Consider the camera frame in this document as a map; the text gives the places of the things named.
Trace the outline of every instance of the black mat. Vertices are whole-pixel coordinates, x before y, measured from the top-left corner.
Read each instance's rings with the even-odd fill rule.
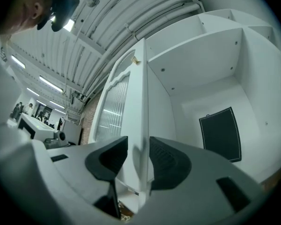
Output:
[[[232,107],[200,118],[204,149],[231,162],[242,160],[241,143]]]

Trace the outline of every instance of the ceiling pipe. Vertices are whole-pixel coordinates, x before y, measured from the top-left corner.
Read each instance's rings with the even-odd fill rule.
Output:
[[[164,8],[170,8],[171,6],[174,6],[175,4],[183,2],[183,1],[186,1],[186,0],[169,0],[167,2],[164,2],[162,4],[163,8],[161,8],[161,6],[157,6],[153,9],[149,10],[147,13],[138,17],[135,21],[133,21],[133,23],[128,25],[127,29],[130,32],[133,32],[140,26],[140,24],[142,24],[145,21],[149,21],[151,17],[162,12],[164,10]]]
[[[110,73],[106,74],[106,76],[105,76],[100,82],[98,82],[97,84],[95,84],[95,85],[94,85],[95,87],[94,87],[93,90],[89,89],[88,92],[87,92],[87,94],[86,94],[86,96],[88,97],[90,94],[92,94],[93,92],[95,92],[95,91],[97,90],[97,88],[108,78],[109,74],[110,74]]]
[[[165,9],[167,9],[170,6],[173,6],[177,3],[183,2],[186,0],[169,0],[165,3],[160,4],[159,6],[156,6],[153,10],[153,12],[149,12],[151,16],[154,16],[162,11],[164,11]],[[143,25],[144,23],[146,23],[148,21],[148,16],[143,15],[141,16],[139,19],[137,19],[137,22],[133,23],[133,27],[139,27],[141,25]],[[100,58],[100,60],[97,62],[97,64],[95,65],[94,69],[92,70],[91,74],[89,75],[87,81],[85,84],[90,84],[90,82],[92,81],[92,79],[94,78],[96,72],[98,69],[101,68],[101,66],[105,63],[105,60],[111,55],[111,53],[113,51],[115,51],[117,49],[117,47],[119,46],[119,44],[122,43],[122,41],[125,39],[126,36],[128,36],[129,34],[131,34],[131,32],[127,29],[125,29],[114,41],[113,43],[109,46],[109,48],[107,49],[107,51],[103,54],[103,56]],[[87,86],[84,86],[82,89],[82,94],[85,94],[87,89]]]
[[[103,18],[106,16],[106,14],[119,2],[120,0],[110,0],[103,8],[102,10],[98,13],[96,18],[93,20],[91,26],[86,32],[86,35],[89,37],[90,34],[93,32],[94,28],[98,26],[98,24],[103,20]]]
[[[159,19],[158,21],[156,21],[155,23],[151,24],[150,26],[148,26],[146,29],[144,29],[142,32],[140,32],[139,34],[137,34],[135,37],[133,37],[109,62],[108,64],[105,66],[105,68],[103,69],[102,73],[96,78],[96,80],[100,80],[101,77],[103,76],[104,73],[106,73],[108,70],[110,70],[112,68],[112,66],[114,65],[114,63],[128,50],[130,49],[133,45],[135,45],[139,40],[143,39],[147,34],[151,33],[152,31],[154,31],[155,29],[159,28],[160,26],[164,25],[165,23],[167,23],[168,21],[177,18],[179,16],[182,16],[184,14],[193,12],[200,9],[200,6],[198,4],[192,3],[190,5],[183,5],[181,7],[181,9],[176,10],[170,14],[165,15],[164,17],[162,17],[161,19]],[[86,96],[84,99],[86,100],[89,95],[91,94],[89,91],[93,89],[95,85],[92,84],[91,87],[89,88],[87,94],[88,96]]]
[[[162,4],[162,3],[166,2],[166,1],[169,1],[169,0],[155,0],[155,1],[153,1],[153,2],[151,2],[151,3],[149,3],[149,4],[147,4],[147,5],[146,5],[145,7],[143,7],[141,10],[139,10],[139,11],[137,11],[137,12],[131,14],[131,15],[127,18],[127,21],[126,21],[127,26],[128,26],[128,24],[131,24],[134,20],[136,20],[138,17],[142,16],[144,13],[150,11],[151,9],[155,8],[156,6]],[[105,27],[105,30],[100,30],[101,35],[96,38],[97,41],[101,40],[101,39],[103,38],[103,36],[105,36],[105,33],[108,32],[110,26],[112,26],[111,24],[110,24],[109,26]],[[109,35],[109,38],[108,38],[108,40],[107,40],[106,42],[103,42],[103,41],[102,41],[102,43],[107,43],[107,42],[108,42],[108,43],[107,43],[108,45],[105,46],[105,47],[108,48],[109,45],[116,39],[116,37],[117,37],[124,29],[126,29],[126,28],[125,28],[125,27],[122,27],[122,28],[120,27],[119,30],[118,30],[118,33],[110,34],[110,35]]]

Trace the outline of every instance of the white wall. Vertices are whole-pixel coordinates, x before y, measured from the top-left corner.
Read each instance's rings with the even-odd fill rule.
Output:
[[[48,124],[54,125],[56,122],[59,121],[60,118],[64,118],[64,117],[65,117],[65,115],[63,113],[60,113],[53,109],[51,112]]]
[[[31,100],[31,95],[28,94],[26,91],[22,90],[21,95],[17,99],[17,102],[15,103],[15,105],[19,102],[22,102],[22,104],[25,105],[25,104],[28,104],[30,100]]]
[[[172,100],[177,141],[203,148],[199,119],[232,107],[243,144],[259,135],[259,128],[250,102],[234,77],[212,82]]]

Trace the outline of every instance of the ceiling beam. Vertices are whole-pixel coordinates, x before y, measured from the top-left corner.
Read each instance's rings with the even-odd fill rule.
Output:
[[[46,95],[43,90],[46,90],[48,93],[52,94],[52,97],[58,97],[62,103],[64,103],[64,100],[66,99],[67,102],[71,102],[71,99],[69,99],[68,97],[64,97],[60,94],[57,94],[53,91],[51,91],[49,88],[47,88],[46,86],[42,86],[41,82],[36,83],[34,80],[31,79],[31,77],[29,77],[29,75],[23,71],[20,72],[17,68],[15,68],[14,66],[12,67],[13,72],[15,73],[15,75],[17,76],[17,78],[21,81],[22,85],[24,86],[24,88],[26,89],[27,87],[35,90],[36,93],[42,93],[44,96],[42,96],[44,99],[48,100],[48,99],[52,99],[50,96]],[[25,80],[29,80],[30,82],[33,83],[33,85],[28,84]]]
[[[84,46],[85,48],[89,49],[92,53],[94,53],[99,58],[101,58],[103,54],[106,52],[105,49],[100,47],[95,41],[85,36],[81,32],[78,35],[78,43]]]
[[[65,78],[62,77],[61,75],[55,73],[54,71],[52,71],[50,68],[44,66],[43,64],[41,64],[40,62],[38,62],[37,60],[35,60],[34,58],[30,57],[27,53],[25,53],[22,49],[20,49],[17,45],[15,45],[14,43],[9,43],[9,46],[11,49],[13,49],[18,55],[20,55],[21,57],[23,57],[25,60],[27,60],[30,64],[32,64],[34,67],[40,69],[41,71],[43,71],[44,73],[46,73],[47,75],[51,76],[52,78],[58,80],[59,82],[61,82],[62,84],[65,84]],[[67,80],[67,86],[78,91],[81,92],[82,91],[82,87],[77,85],[76,83],[73,83],[69,80]]]
[[[64,32],[71,39],[77,41],[78,44],[84,46],[86,49],[94,53],[99,58],[101,58],[103,54],[106,52],[106,50],[102,48],[98,43],[96,43],[94,40],[84,35],[82,32],[79,32],[78,36],[66,30]],[[111,59],[112,57],[108,56],[106,60],[110,61]]]

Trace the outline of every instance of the white shelf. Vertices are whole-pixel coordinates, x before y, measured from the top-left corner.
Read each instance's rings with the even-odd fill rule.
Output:
[[[233,75],[241,40],[241,28],[207,33],[164,51],[148,65],[172,96]]]
[[[234,9],[222,9],[222,10],[216,10],[212,12],[205,13],[206,15],[214,15],[218,17],[222,17],[228,20],[235,21],[237,23],[240,23],[242,25],[246,26],[252,26],[252,25],[258,25],[258,26],[270,26],[267,22],[252,16],[250,14],[237,11]]]
[[[147,60],[179,43],[204,33],[202,22],[198,16],[176,22],[146,39]]]
[[[243,144],[259,136],[250,101],[234,76],[211,82],[170,97],[177,140],[203,148],[200,118],[232,107]]]

